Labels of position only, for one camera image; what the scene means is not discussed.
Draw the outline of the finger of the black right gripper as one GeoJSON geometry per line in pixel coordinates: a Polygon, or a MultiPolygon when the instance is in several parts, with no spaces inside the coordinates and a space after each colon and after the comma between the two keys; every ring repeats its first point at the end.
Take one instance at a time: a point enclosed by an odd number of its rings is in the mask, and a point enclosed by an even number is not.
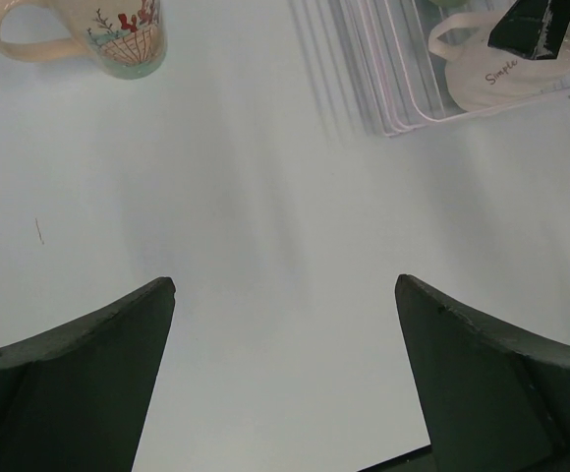
{"type": "Polygon", "coordinates": [[[487,46],[525,60],[555,60],[570,24],[570,0],[517,0],[487,46]]]}

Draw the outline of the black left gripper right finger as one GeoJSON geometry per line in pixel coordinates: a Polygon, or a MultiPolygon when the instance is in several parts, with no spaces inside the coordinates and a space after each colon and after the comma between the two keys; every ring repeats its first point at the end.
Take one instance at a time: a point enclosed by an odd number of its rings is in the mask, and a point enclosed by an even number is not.
{"type": "Polygon", "coordinates": [[[428,445],[405,471],[570,471],[570,345],[402,274],[400,327],[428,445]]]}

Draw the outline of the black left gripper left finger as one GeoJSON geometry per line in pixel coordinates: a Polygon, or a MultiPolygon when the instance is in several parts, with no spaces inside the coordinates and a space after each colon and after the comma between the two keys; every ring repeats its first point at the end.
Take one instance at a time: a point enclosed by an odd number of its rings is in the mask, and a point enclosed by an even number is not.
{"type": "Polygon", "coordinates": [[[130,471],[175,308],[158,277],[0,347],[0,471],[130,471]]]}

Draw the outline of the white Simple ceramic mug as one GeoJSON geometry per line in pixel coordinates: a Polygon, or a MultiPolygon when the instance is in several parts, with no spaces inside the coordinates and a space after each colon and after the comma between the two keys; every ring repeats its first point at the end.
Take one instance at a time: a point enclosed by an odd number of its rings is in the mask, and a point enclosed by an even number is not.
{"type": "Polygon", "coordinates": [[[473,112],[537,94],[570,72],[570,25],[558,57],[531,61],[487,46],[501,11],[450,16],[428,37],[430,53],[444,59],[448,92],[463,110],[473,112]]]}

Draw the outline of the cream painted ceramic mug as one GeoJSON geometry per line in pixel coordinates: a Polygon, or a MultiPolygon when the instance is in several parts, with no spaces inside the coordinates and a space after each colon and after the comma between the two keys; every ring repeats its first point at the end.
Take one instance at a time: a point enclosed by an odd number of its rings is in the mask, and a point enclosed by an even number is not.
{"type": "Polygon", "coordinates": [[[141,79],[158,69],[166,54],[161,2],[0,1],[0,53],[27,63],[86,56],[112,77],[141,79]],[[6,16],[27,5],[51,11],[69,35],[26,44],[3,40],[6,16]]]}

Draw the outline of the green tumbler cup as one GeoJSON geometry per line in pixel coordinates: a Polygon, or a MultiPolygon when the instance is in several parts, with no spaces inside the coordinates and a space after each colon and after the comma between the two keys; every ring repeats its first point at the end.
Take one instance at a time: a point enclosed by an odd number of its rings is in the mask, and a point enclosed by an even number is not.
{"type": "Polygon", "coordinates": [[[439,8],[453,9],[463,6],[466,0],[429,0],[429,2],[439,8]]]}

